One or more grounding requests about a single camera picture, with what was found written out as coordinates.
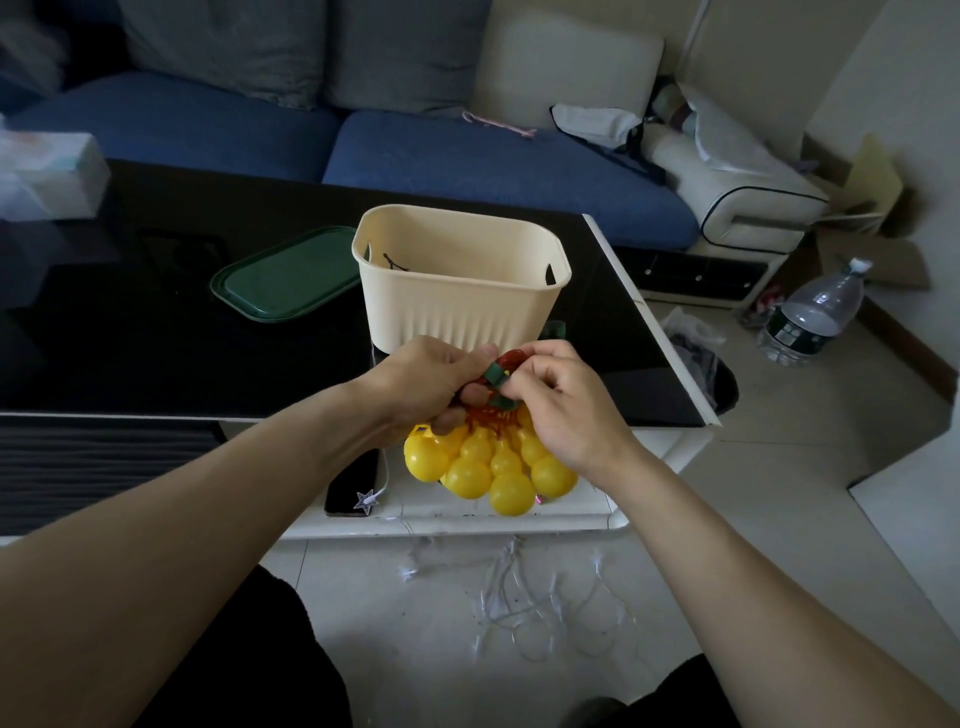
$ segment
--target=bottle label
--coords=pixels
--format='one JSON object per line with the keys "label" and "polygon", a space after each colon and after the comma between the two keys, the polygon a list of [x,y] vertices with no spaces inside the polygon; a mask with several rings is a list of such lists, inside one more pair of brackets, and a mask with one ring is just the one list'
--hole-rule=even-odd
{"label": "bottle label", "polygon": [[778,308],[767,322],[767,333],[792,352],[812,355],[822,349],[833,336],[821,336],[810,333],[799,324],[795,324]]}

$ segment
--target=left hand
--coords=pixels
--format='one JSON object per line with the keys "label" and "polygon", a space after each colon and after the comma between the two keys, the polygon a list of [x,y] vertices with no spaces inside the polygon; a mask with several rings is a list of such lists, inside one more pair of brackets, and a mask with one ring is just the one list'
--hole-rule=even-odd
{"label": "left hand", "polygon": [[486,372],[496,356],[495,344],[464,352],[440,339],[418,336],[357,378],[363,396],[377,410],[376,446],[395,444],[416,425],[429,423],[438,435],[462,425],[467,413],[453,400],[460,392],[463,404],[487,403],[487,388],[469,382]]}

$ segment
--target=green container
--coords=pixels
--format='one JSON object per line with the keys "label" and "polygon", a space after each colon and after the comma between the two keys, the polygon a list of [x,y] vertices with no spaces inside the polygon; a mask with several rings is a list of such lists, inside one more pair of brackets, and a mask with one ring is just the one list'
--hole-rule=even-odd
{"label": "green container", "polygon": [[350,247],[355,228],[321,228],[232,263],[210,290],[248,319],[265,324],[309,313],[360,282]]}

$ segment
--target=pink strap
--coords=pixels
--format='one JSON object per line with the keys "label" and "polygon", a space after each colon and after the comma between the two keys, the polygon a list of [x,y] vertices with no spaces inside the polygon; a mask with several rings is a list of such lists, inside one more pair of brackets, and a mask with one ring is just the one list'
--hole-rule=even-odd
{"label": "pink strap", "polygon": [[471,111],[464,111],[464,121],[468,121],[472,124],[474,121],[479,121],[485,127],[499,127],[500,129],[506,129],[510,132],[518,133],[524,139],[532,139],[537,133],[536,129],[520,129],[518,127],[512,127],[510,124],[504,124],[502,121],[493,121],[492,119],[485,119],[483,116],[477,116]]}

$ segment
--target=water bottle cap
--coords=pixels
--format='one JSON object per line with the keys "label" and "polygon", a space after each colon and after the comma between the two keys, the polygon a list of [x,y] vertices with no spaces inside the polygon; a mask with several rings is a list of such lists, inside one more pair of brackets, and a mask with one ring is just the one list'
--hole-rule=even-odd
{"label": "water bottle cap", "polygon": [[851,273],[862,276],[874,267],[874,263],[871,260],[864,260],[863,258],[855,257],[850,261],[850,264],[847,267],[850,268]]}

